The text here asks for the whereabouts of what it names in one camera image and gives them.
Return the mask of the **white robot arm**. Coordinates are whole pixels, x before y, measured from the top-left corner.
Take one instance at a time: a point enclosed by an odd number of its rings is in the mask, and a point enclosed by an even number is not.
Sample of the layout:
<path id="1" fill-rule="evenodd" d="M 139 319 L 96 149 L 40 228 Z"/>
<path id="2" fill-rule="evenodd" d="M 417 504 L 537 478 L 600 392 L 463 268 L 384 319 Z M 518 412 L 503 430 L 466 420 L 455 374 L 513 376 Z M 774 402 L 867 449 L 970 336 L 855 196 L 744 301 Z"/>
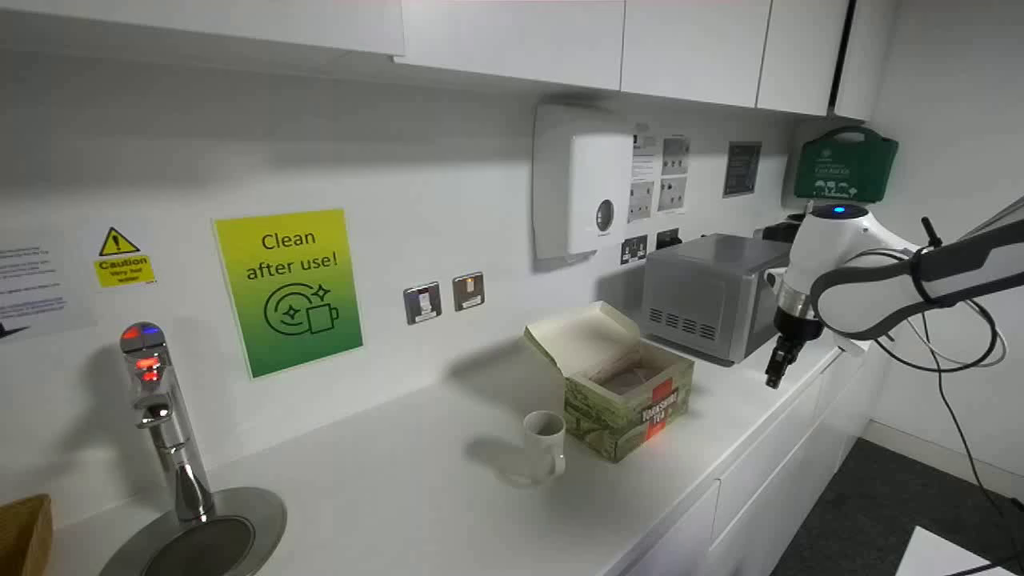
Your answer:
<path id="1" fill-rule="evenodd" d="M 765 383 L 778 386 L 823 328 L 859 343 L 901 319 L 1024 281 L 1024 203 L 1010 203 L 961 239 L 910 243 L 865 206 L 811 208 L 778 278 L 778 343 Z"/>

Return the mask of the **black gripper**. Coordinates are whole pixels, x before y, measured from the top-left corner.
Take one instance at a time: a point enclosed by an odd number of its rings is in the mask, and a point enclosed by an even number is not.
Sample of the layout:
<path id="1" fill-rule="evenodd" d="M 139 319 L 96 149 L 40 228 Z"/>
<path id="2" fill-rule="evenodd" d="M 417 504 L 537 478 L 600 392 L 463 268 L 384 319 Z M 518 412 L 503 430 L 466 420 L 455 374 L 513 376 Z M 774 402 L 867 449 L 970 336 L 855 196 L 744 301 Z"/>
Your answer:
<path id="1" fill-rule="evenodd" d="M 784 371 L 798 360 L 801 348 L 823 334 L 823 324 L 778 311 L 774 328 L 778 328 L 778 343 L 774 343 L 769 369 L 765 369 L 769 386 L 782 383 Z"/>

